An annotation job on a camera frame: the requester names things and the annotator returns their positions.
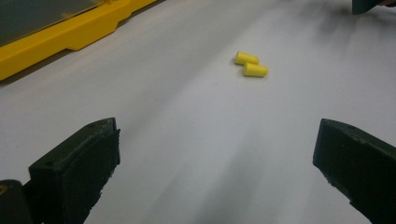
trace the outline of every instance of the yellow earplug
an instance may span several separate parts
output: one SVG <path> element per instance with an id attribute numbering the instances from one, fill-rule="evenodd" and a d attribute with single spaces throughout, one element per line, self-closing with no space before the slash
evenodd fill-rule
<path id="1" fill-rule="evenodd" d="M 253 63 L 245 63 L 245 77 L 265 77 L 268 74 L 268 68 Z"/>
<path id="2" fill-rule="evenodd" d="M 259 58 L 244 52 L 236 53 L 235 63 L 244 65 L 245 63 L 259 64 Z"/>

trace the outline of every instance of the foam earplug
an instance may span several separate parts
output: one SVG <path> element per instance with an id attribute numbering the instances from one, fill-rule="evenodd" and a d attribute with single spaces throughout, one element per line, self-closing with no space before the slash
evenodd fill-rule
<path id="1" fill-rule="evenodd" d="M 244 65 L 245 63 L 259 64 L 259 58 L 244 52 L 236 53 L 235 63 Z"/>
<path id="2" fill-rule="evenodd" d="M 265 77 L 268 74 L 268 68 L 262 65 L 245 63 L 245 77 Z"/>

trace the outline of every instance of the white floor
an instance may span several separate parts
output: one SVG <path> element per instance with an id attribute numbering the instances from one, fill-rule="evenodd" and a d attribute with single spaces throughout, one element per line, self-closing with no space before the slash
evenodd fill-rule
<path id="1" fill-rule="evenodd" d="M 167 0 L 0 83 L 0 179 L 115 117 L 121 165 L 87 224 L 365 224 L 312 165 L 320 119 L 396 146 L 396 9 Z M 238 50 L 266 78 L 243 77 Z"/>

